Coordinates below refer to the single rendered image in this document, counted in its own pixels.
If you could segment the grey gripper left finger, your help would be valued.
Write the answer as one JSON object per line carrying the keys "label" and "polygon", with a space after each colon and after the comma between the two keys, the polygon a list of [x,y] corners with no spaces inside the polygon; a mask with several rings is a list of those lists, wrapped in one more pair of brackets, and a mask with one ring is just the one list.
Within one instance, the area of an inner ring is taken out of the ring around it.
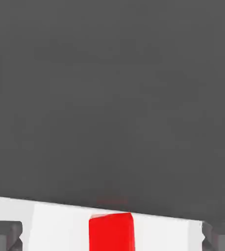
{"label": "grey gripper left finger", "polygon": [[0,251],[23,251],[21,221],[0,221]]}

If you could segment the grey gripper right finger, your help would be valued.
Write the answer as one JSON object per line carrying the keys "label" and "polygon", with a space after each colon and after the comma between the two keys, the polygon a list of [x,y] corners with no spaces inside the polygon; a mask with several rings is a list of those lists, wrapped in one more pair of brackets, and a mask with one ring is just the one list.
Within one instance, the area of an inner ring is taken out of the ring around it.
{"label": "grey gripper right finger", "polygon": [[202,251],[225,251],[225,222],[202,222]]}

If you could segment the small red cube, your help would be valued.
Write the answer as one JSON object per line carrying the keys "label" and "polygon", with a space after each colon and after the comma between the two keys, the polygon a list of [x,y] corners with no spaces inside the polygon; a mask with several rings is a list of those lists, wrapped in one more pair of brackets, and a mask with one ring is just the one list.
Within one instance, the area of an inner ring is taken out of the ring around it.
{"label": "small red cube", "polygon": [[116,213],[90,218],[89,251],[135,251],[132,214]]}

